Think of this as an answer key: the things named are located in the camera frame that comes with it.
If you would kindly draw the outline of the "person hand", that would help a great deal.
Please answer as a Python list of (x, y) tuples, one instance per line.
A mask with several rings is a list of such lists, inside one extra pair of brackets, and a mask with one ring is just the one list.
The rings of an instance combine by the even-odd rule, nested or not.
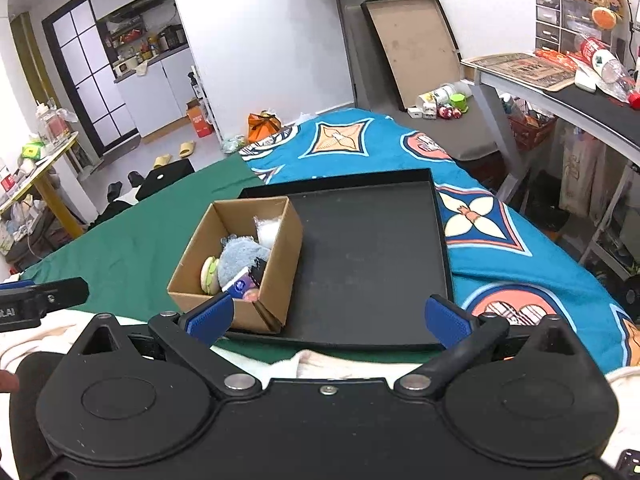
[(14, 393), (20, 388), (20, 378), (7, 370), (0, 370), (0, 393)]

